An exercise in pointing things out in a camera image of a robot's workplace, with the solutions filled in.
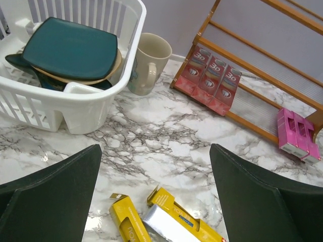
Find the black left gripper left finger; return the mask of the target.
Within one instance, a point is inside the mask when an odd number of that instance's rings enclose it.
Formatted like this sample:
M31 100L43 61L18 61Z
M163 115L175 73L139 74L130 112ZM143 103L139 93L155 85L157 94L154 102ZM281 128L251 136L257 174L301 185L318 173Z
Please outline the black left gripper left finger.
M98 144L1 185L1 241L81 241L98 176Z

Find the pink Curaprox box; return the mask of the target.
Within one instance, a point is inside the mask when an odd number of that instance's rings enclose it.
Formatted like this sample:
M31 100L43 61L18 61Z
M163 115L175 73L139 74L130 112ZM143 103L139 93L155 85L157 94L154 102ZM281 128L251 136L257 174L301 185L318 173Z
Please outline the pink Curaprox box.
M299 158L303 158L309 154L304 118L295 112L292 113L294 117L295 132L298 145L297 151L294 154Z
M293 112L281 108L277 114L279 148L292 154L297 148L296 128Z
M313 141L314 126L310 121L303 119L306 133L308 154L301 158L301 161L309 164L316 164L321 161L318 145Z

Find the yellow Curaprox box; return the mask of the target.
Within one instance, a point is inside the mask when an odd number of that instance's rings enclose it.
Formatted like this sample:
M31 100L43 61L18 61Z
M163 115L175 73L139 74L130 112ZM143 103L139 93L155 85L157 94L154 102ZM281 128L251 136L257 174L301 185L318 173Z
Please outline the yellow Curaprox box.
M143 223L167 241L225 241L204 221L193 218L164 188L155 188L147 205Z
M114 199L114 202L109 212L123 241L151 241L131 198L128 195L112 193L110 199Z

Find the silver toothpaste box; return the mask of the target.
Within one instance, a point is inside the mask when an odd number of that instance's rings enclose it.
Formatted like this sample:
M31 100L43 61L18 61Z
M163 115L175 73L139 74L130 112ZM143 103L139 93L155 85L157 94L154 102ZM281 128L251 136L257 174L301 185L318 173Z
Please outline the silver toothpaste box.
M197 222L178 205L166 208L154 204L148 209L143 222L167 241L200 241L194 235Z

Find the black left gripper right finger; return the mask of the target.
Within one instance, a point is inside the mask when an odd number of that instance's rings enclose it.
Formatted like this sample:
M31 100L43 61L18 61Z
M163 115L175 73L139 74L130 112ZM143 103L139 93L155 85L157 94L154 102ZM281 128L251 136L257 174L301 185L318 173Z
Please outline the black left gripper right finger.
M229 241L322 241L322 188L278 175L219 144L209 151Z

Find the red Muesrgtei toothpaste box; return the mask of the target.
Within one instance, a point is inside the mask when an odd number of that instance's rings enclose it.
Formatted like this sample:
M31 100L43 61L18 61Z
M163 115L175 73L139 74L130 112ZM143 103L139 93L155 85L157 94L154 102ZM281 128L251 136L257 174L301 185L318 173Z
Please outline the red Muesrgtei toothpaste box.
M219 115L225 116L232 107L241 75L238 69L228 65L215 95L207 106Z

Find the red 3D toothpaste box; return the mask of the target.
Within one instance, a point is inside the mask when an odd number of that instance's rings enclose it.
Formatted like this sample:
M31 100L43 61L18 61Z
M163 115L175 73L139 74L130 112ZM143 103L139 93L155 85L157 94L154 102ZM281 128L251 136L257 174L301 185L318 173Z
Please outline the red 3D toothpaste box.
M192 97L200 103L207 105L215 95L220 80L226 68L226 63L219 58L212 56L199 81L192 93Z

